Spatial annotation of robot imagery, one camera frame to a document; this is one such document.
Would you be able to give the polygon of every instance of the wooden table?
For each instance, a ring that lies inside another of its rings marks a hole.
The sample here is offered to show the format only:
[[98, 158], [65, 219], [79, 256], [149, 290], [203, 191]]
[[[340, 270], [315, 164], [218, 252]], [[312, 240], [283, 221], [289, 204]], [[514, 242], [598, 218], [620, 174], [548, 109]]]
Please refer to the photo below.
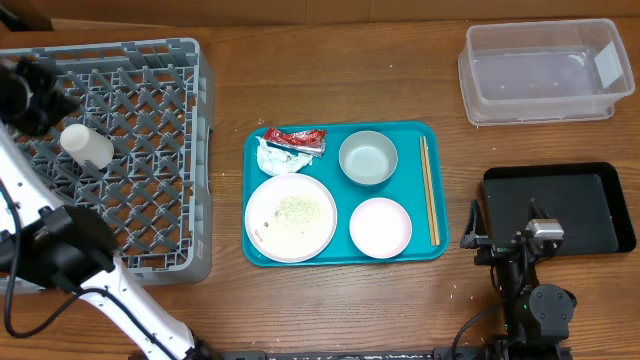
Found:
[[[640, 19], [615, 20], [636, 73]], [[11, 33], [2, 48], [177, 36], [196, 38], [215, 69], [213, 270], [201, 283], [149, 288], [169, 313], [218, 350], [423, 350], [451, 343], [497, 296], [487, 268], [458, 241], [470, 200], [494, 166], [611, 162], [640, 229], [640, 97], [606, 121], [476, 128], [466, 119], [457, 57], [472, 22], [327, 27], [220, 27]], [[418, 119], [440, 147], [451, 243], [430, 263], [261, 269], [241, 249], [242, 151], [262, 126]], [[571, 337], [576, 359], [631, 359], [640, 350], [640, 251], [554, 259], [543, 283], [578, 298]], [[19, 329], [39, 324], [65, 298], [17, 298]], [[501, 331], [499, 316], [470, 329], [461, 344]], [[136, 347], [105, 317], [78, 303], [28, 340], [0, 331], [0, 358], [125, 359]]]

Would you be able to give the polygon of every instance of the plastic wrapper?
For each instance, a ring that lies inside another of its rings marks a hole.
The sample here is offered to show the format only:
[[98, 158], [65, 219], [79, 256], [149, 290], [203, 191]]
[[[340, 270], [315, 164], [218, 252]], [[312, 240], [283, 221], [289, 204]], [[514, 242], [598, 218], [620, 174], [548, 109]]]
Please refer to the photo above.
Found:
[[297, 150], [315, 157], [322, 157], [327, 147], [326, 130], [307, 130], [292, 134], [285, 134], [274, 128], [269, 128], [264, 139], [272, 144]]
[[293, 155], [290, 152], [268, 146], [267, 142], [256, 136], [260, 145], [257, 150], [258, 167], [271, 176], [294, 173], [306, 165], [310, 165], [313, 157], [309, 154], [299, 153]]

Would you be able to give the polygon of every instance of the cafeteria tray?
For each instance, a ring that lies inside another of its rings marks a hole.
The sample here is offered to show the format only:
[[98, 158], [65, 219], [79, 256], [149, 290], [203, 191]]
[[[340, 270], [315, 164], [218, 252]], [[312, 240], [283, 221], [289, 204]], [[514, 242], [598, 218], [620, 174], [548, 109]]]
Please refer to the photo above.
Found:
[[[262, 255], [251, 244], [246, 231], [242, 233], [242, 248], [247, 258], [258, 266], [303, 266], [303, 265], [345, 265], [374, 264], [402, 261], [425, 261], [439, 258], [449, 245], [449, 223], [445, 206], [442, 174], [438, 146], [434, 132], [425, 124], [417, 121], [353, 123], [315, 126], [284, 126], [279, 130], [292, 133], [310, 129], [327, 130], [327, 148], [322, 158], [314, 158], [313, 164], [299, 172], [309, 175], [329, 189], [338, 207], [338, 226], [329, 245], [317, 256], [300, 263], [280, 263]], [[244, 146], [244, 169], [242, 189], [242, 226], [244, 229], [244, 213], [251, 194], [269, 179], [262, 172], [256, 161], [258, 140], [266, 128], [261, 128], [249, 135]], [[340, 169], [338, 152], [342, 142], [351, 134], [362, 131], [378, 131], [387, 136], [398, 151], [398, 166], [391, 178], [384, 183], [363, 187], [355, 184]], [[432, 246], [429, 235], [427, 204], [422, 179], [420, 160], [420, 136], [426, 136], [429, 145], [431, 173], [433, 177], [433, 193], [436, 204], [436, 215], [440, 234], [440, 245]], [[384, 197], [402, 205], [409, 216], [413, 231], [407, 248], [398, 256], [390, 259], [374, 259], [364, 255], [351, 240], [349, 220], [355, 208], [363, 201]]]

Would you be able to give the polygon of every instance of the snack wrapper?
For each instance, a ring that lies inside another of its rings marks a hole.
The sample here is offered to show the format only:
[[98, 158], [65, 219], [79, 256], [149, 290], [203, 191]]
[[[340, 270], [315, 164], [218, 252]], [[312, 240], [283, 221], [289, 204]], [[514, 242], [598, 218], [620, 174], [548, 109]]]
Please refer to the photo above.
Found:
[[292, 134], [285, 134], [274, 128], [269, 128], [264, 139], [272, 144], [297, 150], [315, 157], [322, 157], [327, 148], [326, 130], [307, 130]]

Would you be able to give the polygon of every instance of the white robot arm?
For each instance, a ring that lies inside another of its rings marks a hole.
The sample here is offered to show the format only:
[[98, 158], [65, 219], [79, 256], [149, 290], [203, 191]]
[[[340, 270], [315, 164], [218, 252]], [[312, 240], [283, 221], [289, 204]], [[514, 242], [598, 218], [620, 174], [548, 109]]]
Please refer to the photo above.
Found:
[[[31, 169], [14, 137], [38, 136], [73, 111], [55, 88], [55, 77], [26, 61], [0, 68], [0, 271], [9, 272], [5, 327], [14, 337], [43, 330], [74, 300], [109, 317], [143, 352], [157, 360], [208, 360], [219, 355], [176, 320], [113, 256], [111, 229], [90, 209], [66, 206]], [[38, 328], [20, 333], [11, 325], [16, 277], [74, 293]]]

